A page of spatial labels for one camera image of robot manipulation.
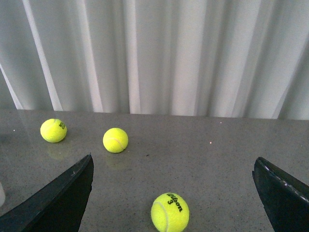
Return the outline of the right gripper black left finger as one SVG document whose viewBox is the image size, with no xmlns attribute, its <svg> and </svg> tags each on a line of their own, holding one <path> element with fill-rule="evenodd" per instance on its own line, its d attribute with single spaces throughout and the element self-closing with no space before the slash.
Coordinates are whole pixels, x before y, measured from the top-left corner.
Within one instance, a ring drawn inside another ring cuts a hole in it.
<svg viewBox="0 0 309 232">
<path fill-rule="evenodd" d="M 77 232 L 92 190 L 86 155 L 26 201 L 0 217 L 2 232 Z"/>
</svg>

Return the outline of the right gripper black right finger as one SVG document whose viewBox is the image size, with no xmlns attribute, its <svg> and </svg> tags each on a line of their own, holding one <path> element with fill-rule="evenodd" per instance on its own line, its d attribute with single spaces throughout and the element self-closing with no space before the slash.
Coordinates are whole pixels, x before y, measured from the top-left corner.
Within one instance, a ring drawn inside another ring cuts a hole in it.
<svg viewBox="0 0 309 232">
<path fill-rule="evenodd" d="M 263 157 L 252 171 L 258 195 L 276 232 L 309 230 L 309 187 Z"/>
</svg>

